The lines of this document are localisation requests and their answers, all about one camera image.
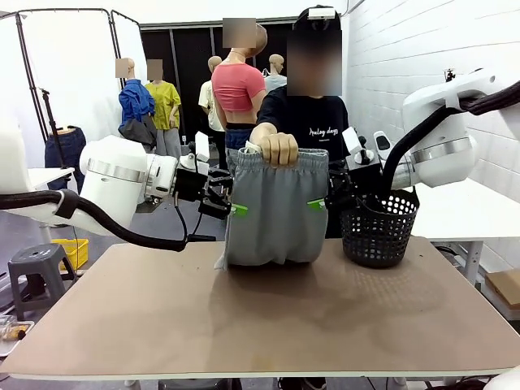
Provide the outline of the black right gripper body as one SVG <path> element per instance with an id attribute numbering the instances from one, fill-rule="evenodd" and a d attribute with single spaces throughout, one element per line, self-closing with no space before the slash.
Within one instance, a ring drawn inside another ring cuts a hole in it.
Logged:
<path id="1" fill-rule="evenodd" d="M 367 165 L 357 164 L 347 160 L 348 177 L 356 194 L 377 193 L 381 187 L 382 165 L 379 160 L 373 160 Z"/>

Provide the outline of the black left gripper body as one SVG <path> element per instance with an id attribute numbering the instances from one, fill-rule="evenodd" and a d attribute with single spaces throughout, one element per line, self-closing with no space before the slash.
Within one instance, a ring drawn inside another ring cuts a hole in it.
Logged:
<path id="1" fill-rule="evenodd" d="M 187 202 L 200 201 L 206 193 L 208 175 L 178 168 L 175 173 L 174 197 Z"/>

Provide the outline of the person's right hand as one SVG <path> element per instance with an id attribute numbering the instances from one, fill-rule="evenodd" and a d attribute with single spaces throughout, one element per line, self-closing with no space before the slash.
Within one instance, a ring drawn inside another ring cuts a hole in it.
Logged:
<path id="1" fill-rule="evenodd" d="M 266 135 L 259 141 L 259 146 L 264 159 L 273 167 L 288 167 L 297 162 L 298 145 L 292 134 Z"/>

